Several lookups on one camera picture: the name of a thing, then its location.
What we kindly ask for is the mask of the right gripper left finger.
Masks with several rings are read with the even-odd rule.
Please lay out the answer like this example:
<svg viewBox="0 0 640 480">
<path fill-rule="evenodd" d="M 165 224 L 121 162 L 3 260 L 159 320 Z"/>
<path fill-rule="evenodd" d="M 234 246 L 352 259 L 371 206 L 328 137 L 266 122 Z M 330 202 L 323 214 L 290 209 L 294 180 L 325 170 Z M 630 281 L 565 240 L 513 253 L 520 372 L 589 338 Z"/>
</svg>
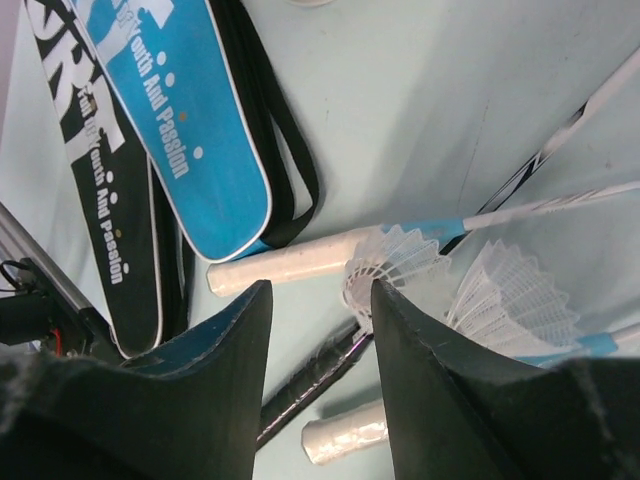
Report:
<svg viewBox="0 0 640 480">
<path fill-rule="evenodd" d="M 1 358 L 5 479 L 248 479 L 273 289 L 114 366 L 79 356 Z"/>
</svg>

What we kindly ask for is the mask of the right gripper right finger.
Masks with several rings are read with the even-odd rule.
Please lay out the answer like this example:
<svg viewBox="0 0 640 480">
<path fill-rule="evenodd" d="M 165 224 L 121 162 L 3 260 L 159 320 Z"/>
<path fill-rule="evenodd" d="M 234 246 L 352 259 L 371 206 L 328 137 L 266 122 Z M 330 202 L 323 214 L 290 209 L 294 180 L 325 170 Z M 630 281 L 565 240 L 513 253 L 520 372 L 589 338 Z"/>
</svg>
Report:
<svg viewBox="0 0 640 480">
<path fill-rule="evenodd" d="M 376 281 L 372 313 L 398 479 L 635 479 L 639 363 L 542 369 L 495 353 Z"/>
</svg>

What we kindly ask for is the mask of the shuttlecock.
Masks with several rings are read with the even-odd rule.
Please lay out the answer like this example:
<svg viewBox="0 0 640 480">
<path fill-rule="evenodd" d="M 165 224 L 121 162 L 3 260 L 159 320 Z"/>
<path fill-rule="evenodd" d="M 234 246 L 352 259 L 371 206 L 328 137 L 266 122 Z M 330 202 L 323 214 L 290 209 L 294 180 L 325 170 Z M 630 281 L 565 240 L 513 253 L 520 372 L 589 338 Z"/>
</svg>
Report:
<svg viewBox="0 0 640 480">
<path fill-rule="evenodd" d="M 394 225 L 376 228 L 360 241 L 345 265 L 342 300 L 368 334 L 372 326 L 372 284 L 389 283 L 400 292 L 440 288 L 449 277 L 452 259 L 440 253 L 439 241 L 417 229 Z"/>
<path fill-rule="evenodd" d="M 560 354 L 577 346 L 580 315 L 568 302 L 536 257 L 498 240 L 481 249 L 443 322 L 505 356 Z"/>
</svg>

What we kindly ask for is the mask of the blue racket bag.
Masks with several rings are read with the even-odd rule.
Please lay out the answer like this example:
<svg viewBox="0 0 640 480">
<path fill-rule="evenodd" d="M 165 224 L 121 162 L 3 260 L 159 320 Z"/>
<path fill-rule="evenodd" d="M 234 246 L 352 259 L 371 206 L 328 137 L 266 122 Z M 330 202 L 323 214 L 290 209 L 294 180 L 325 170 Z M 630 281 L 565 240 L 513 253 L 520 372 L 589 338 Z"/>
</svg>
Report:
<svg viewBox="0 0 640 480">
<path fill-rule="evenodd" d="M 209 2 L 72 7 L 195 253 L 223 263 L 264 248 L 272 193 Z"/>
</svg>

